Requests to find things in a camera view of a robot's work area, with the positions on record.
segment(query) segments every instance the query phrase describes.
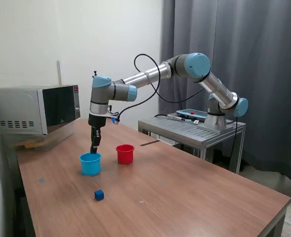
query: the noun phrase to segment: metal cart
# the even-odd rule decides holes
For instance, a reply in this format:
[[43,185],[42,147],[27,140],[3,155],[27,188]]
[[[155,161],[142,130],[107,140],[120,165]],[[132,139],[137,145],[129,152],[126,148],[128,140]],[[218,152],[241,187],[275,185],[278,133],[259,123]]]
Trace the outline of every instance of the metal cart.
[[[206,128],[203,123],[179,121],[168,117],[151,117],[138,121],[138,131],[144,134],[149,132],[166,137],[175,142],[198,149],[195,155],[203,160],[212,162],[213,148],[215,144],[225,141],[235,135],[236,122],[227,120],[225,130],[213,130]],[[230,160],[229,170],[239,173],[243,149],[243,141],[246,124],[238,122],[237,137]]]

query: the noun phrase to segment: silver arm segment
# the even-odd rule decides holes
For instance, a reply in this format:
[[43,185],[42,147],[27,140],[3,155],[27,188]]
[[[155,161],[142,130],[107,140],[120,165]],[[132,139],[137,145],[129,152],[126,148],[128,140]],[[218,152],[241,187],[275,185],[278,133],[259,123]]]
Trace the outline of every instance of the silver arm segment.
[[[168,79],[172,76],[171,67],[167,62],[161,63],[159,65],[159,69],[160,69],[161,79]],[[159,80],[159,72],[157,70],[157,67],[151,68],[144,72],[140,72],[131,77],[122,79],[122,81],[125,84],[134,85],[136,88],[149,85],[158,80]]]

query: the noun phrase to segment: gray curtain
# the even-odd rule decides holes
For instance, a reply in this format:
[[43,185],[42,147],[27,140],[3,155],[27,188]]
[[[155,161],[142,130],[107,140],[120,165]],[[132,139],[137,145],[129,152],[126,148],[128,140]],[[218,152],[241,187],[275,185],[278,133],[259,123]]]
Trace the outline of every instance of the gray curtain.
[[[291,179],[291,0],[166,0],[162,60],[202,52],[212,71],[249,100],[243,159],[259,170]],[[160,94],[178,101],[199,85],[162,81]],[[204,110],[206,92],[181,104],[160,99],[160,113]]]

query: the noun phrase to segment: wooden table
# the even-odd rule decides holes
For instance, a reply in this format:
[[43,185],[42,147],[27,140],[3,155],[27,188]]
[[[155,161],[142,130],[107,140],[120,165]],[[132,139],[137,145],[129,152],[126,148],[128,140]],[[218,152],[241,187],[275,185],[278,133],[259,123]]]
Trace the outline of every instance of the wooden table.
[[[86,119],[74,126],[47,152],[17,152],[37,237],[280,236],[289,197],[111,121],[101,174],[82,176],[90,127]],[[135,146],[131,165],[116,161],[124,143]]]

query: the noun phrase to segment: cart leg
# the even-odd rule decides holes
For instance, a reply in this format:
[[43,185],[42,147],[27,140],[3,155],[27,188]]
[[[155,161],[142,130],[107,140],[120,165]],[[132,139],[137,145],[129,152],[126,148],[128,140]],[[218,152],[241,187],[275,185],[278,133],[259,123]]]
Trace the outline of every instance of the cart leg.
[[140,128],[140,127],[138,127],[138,131],[143,133],[143,134],[145,134],[145,135],[149,135],[149,132],[147,130],[144,130],[144,129]]
[[238,174],[240,172],[244,134],[245,134],[245,131],[243,131],[240,134],[237,134],[232,157],[230,160],[229,170],[236,173],[236,174]]
[[203,149],[200,150],[200,158],[202,160],[206,160],[206,153],[207,153],[207,148],[204,147]]
[[213,147],[209,147],[206,150],[206,161],[212,163],[214,159],[214,148]]

